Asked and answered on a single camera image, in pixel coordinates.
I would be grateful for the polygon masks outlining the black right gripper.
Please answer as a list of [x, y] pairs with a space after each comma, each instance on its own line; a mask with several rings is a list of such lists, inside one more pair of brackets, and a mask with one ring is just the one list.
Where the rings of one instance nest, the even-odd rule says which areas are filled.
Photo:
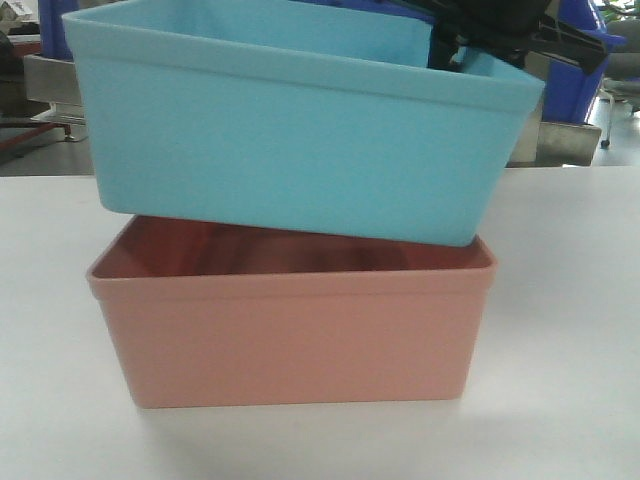
[[608, 57], [599, 38], [553, 17], [547, 1], [403, 1], [435, 19], [432, 55], [453, 55], [462, 45], [511, 53], [534, 52], [590, 75]]

